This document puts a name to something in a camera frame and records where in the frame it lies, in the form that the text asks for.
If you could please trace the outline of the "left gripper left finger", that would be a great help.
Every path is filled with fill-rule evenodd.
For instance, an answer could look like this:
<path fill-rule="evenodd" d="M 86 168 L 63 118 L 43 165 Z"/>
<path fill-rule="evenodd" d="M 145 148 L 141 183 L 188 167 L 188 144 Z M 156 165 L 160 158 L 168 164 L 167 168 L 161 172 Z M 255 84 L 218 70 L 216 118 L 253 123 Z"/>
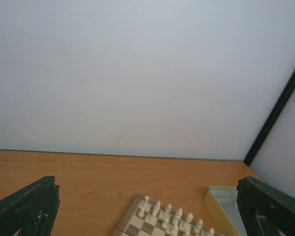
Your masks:
<path fill-rule="evenodd" d="M 0 236 L 49 236 L 60 205 L 54 176 L 45 176 L 0 200 Z"/>

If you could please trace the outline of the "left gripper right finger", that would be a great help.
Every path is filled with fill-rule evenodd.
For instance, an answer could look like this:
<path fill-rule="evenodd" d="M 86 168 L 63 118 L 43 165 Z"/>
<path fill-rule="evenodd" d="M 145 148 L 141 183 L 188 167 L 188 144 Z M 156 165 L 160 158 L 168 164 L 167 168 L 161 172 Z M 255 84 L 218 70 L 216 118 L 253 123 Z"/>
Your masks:
<path fill-rule="evenodd" d="M 238 181 L 237 207 L 249 236 L 295 236 L 295 198 L 246 176 Z"/>

